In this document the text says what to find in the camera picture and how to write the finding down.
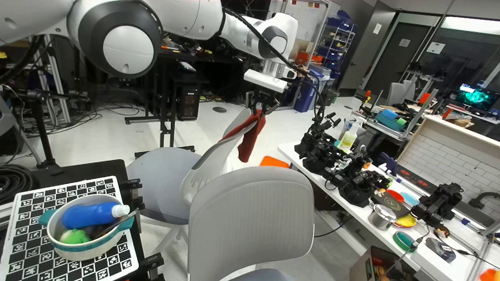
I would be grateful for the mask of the white franka robot arm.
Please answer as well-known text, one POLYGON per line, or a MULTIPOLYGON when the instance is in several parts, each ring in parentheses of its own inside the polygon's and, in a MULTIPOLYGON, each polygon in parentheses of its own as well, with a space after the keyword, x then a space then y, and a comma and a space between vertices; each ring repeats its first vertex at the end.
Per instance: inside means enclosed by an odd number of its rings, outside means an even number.
POLYGON ((0 44, 29 36, 68 38, 97 69, 139 78, 154 69, 169 35, 210 41, 263 61, 286 63, 299 22, 279 13, 241 16, 222 0, 0 0, 0 44))

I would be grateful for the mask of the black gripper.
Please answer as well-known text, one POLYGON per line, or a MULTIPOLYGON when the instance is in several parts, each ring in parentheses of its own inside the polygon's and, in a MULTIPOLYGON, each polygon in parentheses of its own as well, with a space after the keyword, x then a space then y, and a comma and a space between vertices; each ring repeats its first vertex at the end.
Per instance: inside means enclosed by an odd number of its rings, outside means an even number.
POLYGON ((271 116, 277 108, 282 106, 277 95, 266 89, 252 89, 246 94, 246 106, 250 108, 254 116, 258 116, 260 111, 268 117, 271 116))

